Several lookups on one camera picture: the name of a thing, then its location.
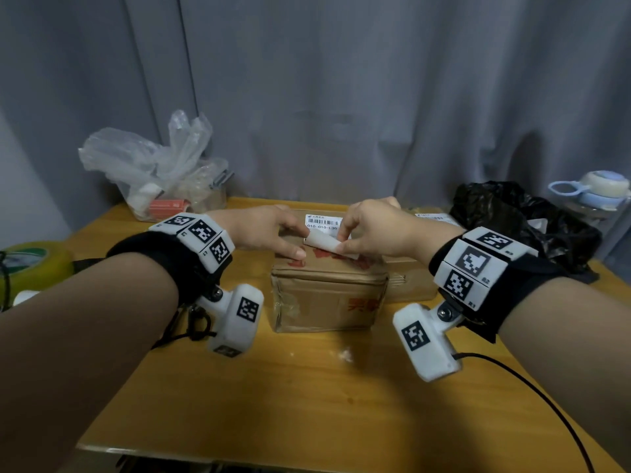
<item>wrist-mounted device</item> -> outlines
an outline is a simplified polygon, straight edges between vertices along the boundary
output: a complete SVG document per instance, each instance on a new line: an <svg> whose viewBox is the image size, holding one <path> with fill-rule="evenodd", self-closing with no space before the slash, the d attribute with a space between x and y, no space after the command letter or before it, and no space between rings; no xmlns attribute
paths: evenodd
<svg viewBox="0 0 631 473"><path fill-rule="evenodd" d="M478 227L447 242L429 265L445 299L432 310L409 304L392 323L425 381L459 371L461 363L445 333L462 324L495 343L513 308L548 280L564 277L556 264L530 246Z"/></svg>
<svg viewBox="0 0 631 473"><path fill-rule="evenodd" d="M182 213L149 227L149 230L122 240L107 253L107 257L124 252L139 252L159 263L175 281L179 303L189 310L189 330L194 318L206 318L206 330L193 340L210 336L208 350L236 357L252 345L263 307L263 293L249 284L233 291L220 286L224 269L232 261L235 246L228 233L209 215ZM207 311L215 318L213 328Z"/></svg>

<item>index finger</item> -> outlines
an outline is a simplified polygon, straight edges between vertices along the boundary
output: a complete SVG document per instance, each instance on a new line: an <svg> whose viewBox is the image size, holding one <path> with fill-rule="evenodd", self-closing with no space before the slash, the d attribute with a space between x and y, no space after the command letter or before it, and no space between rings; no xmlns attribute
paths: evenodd
<svg viewBox="0 0 631 473"><path fill-rule="evenodd" d="M309 233L311 231L304 222L298 220L298 218L290 211L286 211L285 209L279 209L279 211L280 215L278 216L278 223L282 227L291 229L300 234L302 237L309 237Z"/></svg>
<svg viewBox="0 0 631 473"><path fill-rule="evenodd" d="M344 242L345 240L348 240L351 235L351 231L359 225L359 212L357 210L357 206L359 206L359 202L349 206L346 214L344 214L342 222L339 225L338 241Z"/></svg>

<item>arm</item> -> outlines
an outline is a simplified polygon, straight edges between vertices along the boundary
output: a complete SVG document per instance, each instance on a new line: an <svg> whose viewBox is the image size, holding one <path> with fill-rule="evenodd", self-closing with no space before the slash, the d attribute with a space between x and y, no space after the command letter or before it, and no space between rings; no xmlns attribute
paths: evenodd
<svg viewBox="0 0 631 473"><path fill-rule="evenodd" d="M364 235L347 240L359 225ZM463 232L366 200L344 216L338 248L408 256L428 265L441 246ZM585 284L553 279L513 309L499 335L557 403L631 470L631 309Z"/></svg>
<svg viewBox="0 0 631 473"><path fill-rule="evenodd" d="M288 210L215 211L237 248L300 258ZM177 286L158 263L121 254L0 314L0 471L55 471L173 317Z"/></svg>

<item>yellow tape roll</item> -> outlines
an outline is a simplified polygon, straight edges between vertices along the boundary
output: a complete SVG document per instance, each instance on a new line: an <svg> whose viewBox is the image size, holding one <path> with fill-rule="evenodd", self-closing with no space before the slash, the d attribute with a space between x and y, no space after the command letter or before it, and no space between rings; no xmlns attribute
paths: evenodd
<svg viewBox="0 0 631 473"><path fill-rule="evenodd" d="M44 290L75 273L73 257L59 242L27 242L3 249L11 279L10 301L22 290ZM0 276L0 304L4 280Z"/></svg>

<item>cardboard box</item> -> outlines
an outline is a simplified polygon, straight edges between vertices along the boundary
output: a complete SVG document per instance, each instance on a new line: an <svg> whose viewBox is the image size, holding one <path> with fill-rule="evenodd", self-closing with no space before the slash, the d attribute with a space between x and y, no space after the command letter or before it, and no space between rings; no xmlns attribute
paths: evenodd
<svg viewBox="0 0 631 473"><path fill-rule="evenodd" d="M388 273L381 259L351 260L303 245L302 261L276 257L272 268L276 332L370 328L384 301Z"/></svg>
<svg viewBox="0 0 631 473"><path fill-rule="evenodd" d="M322 226L329 233L336 233L343 212L315 211L309 209L294 209L293 212L305 221L307 227ZM414 213L441 213L437 207L415 208ZM356 230L351 236L360 237L361 231ZM429 270L410 257L384 256L384 262L389 273L388 289L385 302L420 302L436 297L438 287L433 283Z"/></svg>

